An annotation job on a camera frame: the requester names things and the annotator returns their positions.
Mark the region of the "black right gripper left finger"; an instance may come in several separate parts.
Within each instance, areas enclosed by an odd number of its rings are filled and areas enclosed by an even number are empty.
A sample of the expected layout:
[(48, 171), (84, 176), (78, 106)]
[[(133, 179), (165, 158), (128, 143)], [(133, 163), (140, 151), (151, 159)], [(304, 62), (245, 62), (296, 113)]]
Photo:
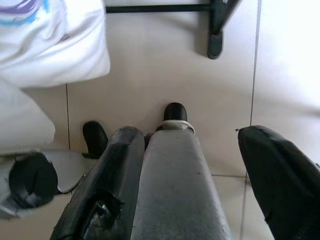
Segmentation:
[(116, 130), (104, 153), (75, 189), (52, 240), (129, 240), (145, 152), (144, 134)]

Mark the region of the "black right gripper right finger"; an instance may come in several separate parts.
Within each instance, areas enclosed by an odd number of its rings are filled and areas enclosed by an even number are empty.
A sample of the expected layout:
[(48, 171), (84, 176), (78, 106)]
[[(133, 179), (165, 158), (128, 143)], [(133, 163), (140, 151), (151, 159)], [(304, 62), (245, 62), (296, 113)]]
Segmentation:
[(251, 187), (274, 239), (320, 238), (320, 167), (277, 132), (253, 125), (238, 131)]

